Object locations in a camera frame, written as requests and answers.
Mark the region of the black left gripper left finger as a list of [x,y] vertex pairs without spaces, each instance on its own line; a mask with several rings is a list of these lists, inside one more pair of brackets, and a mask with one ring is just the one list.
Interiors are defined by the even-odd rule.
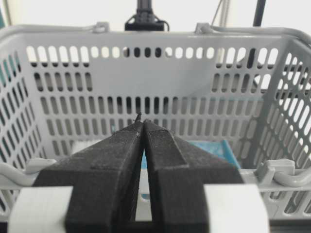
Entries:
[[137,121],[39,173],[35,187],[73,187],[66,232],[110,233],[135,220],[142,135]]

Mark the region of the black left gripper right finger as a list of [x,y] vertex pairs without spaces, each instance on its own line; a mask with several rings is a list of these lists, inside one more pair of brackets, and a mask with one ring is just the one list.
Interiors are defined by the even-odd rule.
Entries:
[[233,164],[150,120],[143,123],[152,221],[162,233],[208,232],[205,184],[243,184]]

